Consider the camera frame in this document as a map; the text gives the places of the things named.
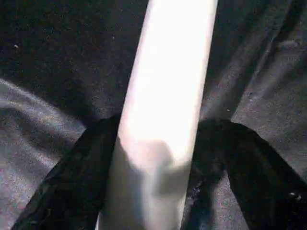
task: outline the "gray fabric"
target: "gray fabric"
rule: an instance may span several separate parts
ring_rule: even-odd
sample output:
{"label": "gray fabric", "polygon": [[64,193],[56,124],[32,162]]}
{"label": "gray fabric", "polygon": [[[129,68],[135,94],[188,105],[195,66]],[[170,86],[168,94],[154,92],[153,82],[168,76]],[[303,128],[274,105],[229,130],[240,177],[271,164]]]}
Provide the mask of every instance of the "gray fabric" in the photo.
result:
{"label": "gray fabric", "polygon": [[[0,229],[89,123],[121,110],[146,4],[0,3]],[[306,21],[306,1],[220,0],[201,118],[256,130],[307,181]],[[213,204],[213,229],[247,229],[227,175]]]}

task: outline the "black satin fabric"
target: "black satin fabric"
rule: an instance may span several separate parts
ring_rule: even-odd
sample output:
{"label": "black satin fabric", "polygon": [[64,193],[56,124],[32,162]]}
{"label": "black satin fabric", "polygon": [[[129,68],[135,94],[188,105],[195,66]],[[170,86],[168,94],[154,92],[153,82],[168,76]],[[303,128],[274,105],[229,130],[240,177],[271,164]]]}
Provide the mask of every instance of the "black satin fabric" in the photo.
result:
{"label": "black satin fabric", "polygon": [[[90,123],[121,111],[146,6],[1,1],[0,229]],[[306,1],[220,0],[201,108],[256,130],[305,181],[306,41]],[[247,229],[226,174],[207,193],[204,229]]]}
{"label": "black satin fabric", "polygon": [[40,184],[12,230],[94,230],[120,116],[91,124]]}
{"label": "black satin fabric", "polygon": [[213,228],[212,189],[224,173],[250,230],[307,228],[307,183],[252,129],[205,119],[198,125],[182,230]]}

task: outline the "white cylindrical object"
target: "white cylindrical object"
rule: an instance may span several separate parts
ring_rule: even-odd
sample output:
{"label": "white cylindrical object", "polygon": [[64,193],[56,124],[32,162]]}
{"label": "white cylindrical object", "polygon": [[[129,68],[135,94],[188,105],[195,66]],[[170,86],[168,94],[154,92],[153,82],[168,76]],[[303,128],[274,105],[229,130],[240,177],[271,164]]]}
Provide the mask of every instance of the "white cylindrical object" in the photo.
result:
{"label": "white cylindrical object", "polygon": [[103,229],[179,229],[217,0],[150,0],[119,125]]}

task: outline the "white tube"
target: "white tube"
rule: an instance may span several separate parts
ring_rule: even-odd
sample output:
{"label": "white tube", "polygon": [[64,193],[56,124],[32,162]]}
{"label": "white tube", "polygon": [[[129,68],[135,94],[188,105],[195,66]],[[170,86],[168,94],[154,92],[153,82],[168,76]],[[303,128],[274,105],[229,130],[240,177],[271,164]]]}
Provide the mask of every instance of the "white tube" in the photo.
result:
{"label": "white tube", "polygon": [[150,0],[119,126],[103,229],[179,229],[216,6],[217,0]]}

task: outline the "shiny black material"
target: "shiny black material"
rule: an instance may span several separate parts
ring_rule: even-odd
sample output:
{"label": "shiny black material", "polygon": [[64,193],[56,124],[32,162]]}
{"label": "shiny black material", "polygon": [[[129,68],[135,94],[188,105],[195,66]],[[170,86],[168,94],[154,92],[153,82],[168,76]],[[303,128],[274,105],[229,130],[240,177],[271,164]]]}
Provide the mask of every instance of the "shiny black material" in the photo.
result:
{"label": "shiny black material", "polygon": [[[0,1],[1,230],[13,226],[89,124],[121,111],[146,6]],[[305,181],[306,22],[305,0],[219,0],[201,106],[202,120],[255,130]],[[212,174],[219,164],[207,168]],[[228,175],[217,173],[209,184],[203,229],[248,229]]]}
{"label": "shiny black material", "polygon": [[48,173],[12,230],[94,229],[103,208],[119,116],[91,124]]}
{"label": "shiny black material", "polygon": [[222,175],[223,167],[250,230],[307,228],[307,184],[300,176],[255,131],[228,120],[208,119],[199,124],[197,133],[192,190],[187,194],[194,204],[186,229],[206,229],[203,204],[210,197],[204,191]]}

